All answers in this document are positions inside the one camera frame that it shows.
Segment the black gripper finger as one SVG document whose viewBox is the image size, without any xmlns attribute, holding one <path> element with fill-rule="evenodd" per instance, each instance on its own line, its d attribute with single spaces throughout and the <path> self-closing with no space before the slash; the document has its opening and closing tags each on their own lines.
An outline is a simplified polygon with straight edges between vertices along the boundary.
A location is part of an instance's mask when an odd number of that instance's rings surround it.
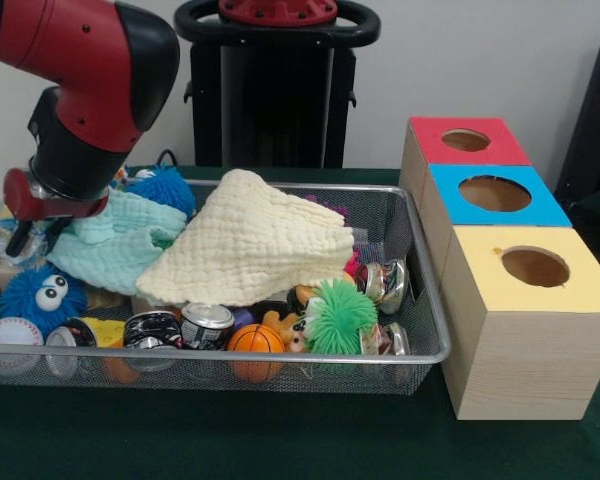
<svg viewBox="0 0 600 480">
<path fill-rule="evenodd" d="M 69 225 L 68 217 L 55 219 L 45 232 L 46 249 L 52 250 L 56 245 L 62 231 Z"/>
<path fill-rule="evenodd" d="M 6 247 L 6 254 L 10 257 L 17 257 L 20 255 L 22 250 L 25 248 L 28 239 L 29 232 L 32 228 L 32 221 L 17 220 L 16 229 L 11 236 L 11 239 Z"/>
</svg>

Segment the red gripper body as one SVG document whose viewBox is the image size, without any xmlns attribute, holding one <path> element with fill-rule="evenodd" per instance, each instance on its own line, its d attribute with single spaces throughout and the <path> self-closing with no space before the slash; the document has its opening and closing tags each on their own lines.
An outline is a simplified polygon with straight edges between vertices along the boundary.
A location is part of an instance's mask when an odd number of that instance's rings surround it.
<svg viewBox="0 0 600 480">
<path fill-rule="evenodd" d="M 47 190 L 27 171 L 12 168 L 3 181 L 3 201 L 17 220 L 87 218 L 100 214 L 107 205 L 109 190 L 94 199 L 76 200 Z"/>
</svg>

